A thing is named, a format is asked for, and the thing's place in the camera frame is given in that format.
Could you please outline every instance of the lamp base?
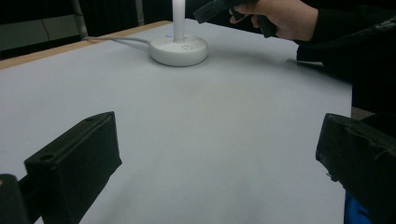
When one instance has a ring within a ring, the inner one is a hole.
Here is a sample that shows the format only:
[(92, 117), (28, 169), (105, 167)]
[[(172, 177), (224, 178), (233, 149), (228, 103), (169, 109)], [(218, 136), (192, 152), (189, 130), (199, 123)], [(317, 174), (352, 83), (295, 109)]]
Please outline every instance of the lamp base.
[(172, 36), (149, 41), (148, 54), (158, 63), (184, 67), (201, 63), (207, 56), (207, 43), (197, 36), (186, 36), (176, 43)]

